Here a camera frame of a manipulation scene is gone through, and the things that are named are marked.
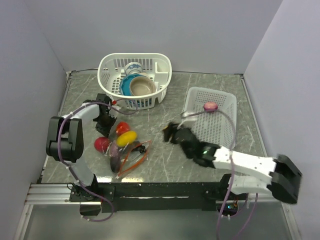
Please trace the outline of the orange fake persimmon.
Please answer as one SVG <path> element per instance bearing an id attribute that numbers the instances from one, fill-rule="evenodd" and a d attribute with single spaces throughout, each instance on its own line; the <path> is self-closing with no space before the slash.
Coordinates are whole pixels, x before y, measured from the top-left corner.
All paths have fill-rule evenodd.
<path id="1" fill-rule="evenodd" d="M 124 122 L 124 121 L 120 121 L 116 128 L 115 128 L 115 133 L 116 135 L 119 137 L 122 134 L 129 132 L 131 130 L 130 126 L 128 123 Z"/>

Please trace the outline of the red fake apple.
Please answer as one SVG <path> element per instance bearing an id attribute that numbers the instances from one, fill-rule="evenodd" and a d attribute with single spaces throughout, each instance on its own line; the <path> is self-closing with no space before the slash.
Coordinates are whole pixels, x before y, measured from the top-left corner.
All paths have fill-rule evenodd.
<path id="1" fill-rule="evenodd" d="M 108 147 L 110 145 L 111 141 L 105 137 L 98 137 L 95 141 L 94 141 L 94 148 L 100 152 L 100 153 L 106 153 L 106 151 L 108 150 Z"/>

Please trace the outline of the yellow fake lemon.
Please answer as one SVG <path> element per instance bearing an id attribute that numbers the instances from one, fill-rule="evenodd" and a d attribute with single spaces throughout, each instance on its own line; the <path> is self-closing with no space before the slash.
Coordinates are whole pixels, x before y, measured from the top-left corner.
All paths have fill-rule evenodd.
<path id="1" fill-rule="evenodd" d="M 127 131 L 123 134 L 121 134 L 117 140 L 116 144 L 118 147 L 125 147 L 129 144 L 132 144 L 137 139 L 137 133 L 133 130 Z"/>

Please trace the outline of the clear zip top bag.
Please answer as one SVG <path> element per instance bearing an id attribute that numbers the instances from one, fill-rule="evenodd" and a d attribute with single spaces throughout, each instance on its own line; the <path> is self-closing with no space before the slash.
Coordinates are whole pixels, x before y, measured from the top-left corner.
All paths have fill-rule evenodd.
<path id="1" fill-rule="evenodd" d="M 121 166 L 119 169 L 118 173 L 113 173 L 112 170 L 111 172 L 114 174 L 114 179 L 115 180 L 120 180 L 122 178 L 124 178 L 126 175 L 128 175 L 129 173 L 131 173 L 133 170 L 135 170 L 136 168 L 138 168 L 142 163 L 144 163 L 145 161 L 148 160 L 148 154 L 151 148 L 151 143 L 152 140 L 145 140 L 145 141 L 140 141 L 138 139 L 138 136 L 135 140 L 135 142 L 141 142 L 142 144 L 144 144 L 146 146 L 146 152 L 145 153 L 139 153 L 137 151 L 135 152 L 130 152 L 131 150 L 131 144 L 126 145 L 125 147 L 122 147 L 122 152 L 121 152 Z M 109 160 L 109 165 L 110 165 L 110 157 L 109 157 L 109 147 L 106 151 L 106 156 L 108 157 Z"/>

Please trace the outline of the purple fake eggplant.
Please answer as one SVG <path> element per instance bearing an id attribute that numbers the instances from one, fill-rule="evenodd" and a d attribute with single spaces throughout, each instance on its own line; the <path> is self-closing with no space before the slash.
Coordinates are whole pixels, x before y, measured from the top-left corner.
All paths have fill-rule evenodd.
<path id="1" fill-rule="evenodd" d="M 122 155 L 122 147 L 117 145 L 116 140 L 114 140 L 108 150 L 110 168 L 111 171 L 117 174 L 120 171 L 121 167 L 121 155 Z"/>

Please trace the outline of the purple fake onion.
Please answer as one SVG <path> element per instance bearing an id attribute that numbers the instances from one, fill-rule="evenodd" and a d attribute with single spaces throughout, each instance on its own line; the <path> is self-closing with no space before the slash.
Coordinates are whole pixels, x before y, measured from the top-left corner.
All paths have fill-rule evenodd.
<path id="1" fill-rule="evenodd" d="M 208 112 L 208 113 L 213 113 L 215 111 L 217 111 L 219 108 L 218 104 L 212 101 L 206 102 L 203 105 L 203 109 Z"/>

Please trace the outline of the dark fake grapes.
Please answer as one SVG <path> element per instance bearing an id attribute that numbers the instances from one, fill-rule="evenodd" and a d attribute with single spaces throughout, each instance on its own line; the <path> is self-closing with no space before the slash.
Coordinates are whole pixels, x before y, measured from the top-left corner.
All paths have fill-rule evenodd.
<path id="1" fill-rule="evenodd" d="M 147 148 L 144 144 L 139 141 L 134 141 L 131 145 L 130 153 L 139 152 L 140 154 L 144 154 L 147 152 Z"/>

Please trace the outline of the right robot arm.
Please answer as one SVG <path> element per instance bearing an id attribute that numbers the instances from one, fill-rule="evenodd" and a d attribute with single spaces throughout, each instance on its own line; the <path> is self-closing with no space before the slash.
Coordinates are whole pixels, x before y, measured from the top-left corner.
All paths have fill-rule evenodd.
<path id="1" fill-rule="evenodd" d="M 246 193 L 270 193 L 280 202 L 297 204 L 303 174 L 288 156 L 262 157 L 230 150 L 222 145 L 200 141 L 190 128 L 173 122 L 162 132 L 165 142 L 180 145 L 185 156 L 196 164 L 240 174 L 231 176 L 229 182 L 219 186 L 218 192 L 222 198 L 230 199 Z"/>

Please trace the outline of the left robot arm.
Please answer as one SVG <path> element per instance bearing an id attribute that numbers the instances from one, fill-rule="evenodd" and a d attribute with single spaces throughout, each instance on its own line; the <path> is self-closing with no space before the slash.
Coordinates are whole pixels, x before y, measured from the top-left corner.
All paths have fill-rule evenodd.
<path id="1" fill-rule="evenodd" d="M 110 114 L 112 100 L 99 93 L 95 100 L 86 100 L 80 108 L 65 116 L 49 120 L 46 154 L 61 162 L 74 178 L 73 190 L 88 201 L 102 196 L 97 177 L 84 159 L 83 124 L 95 122 L 95 130 L 108 137 L 117 117 Z"/>

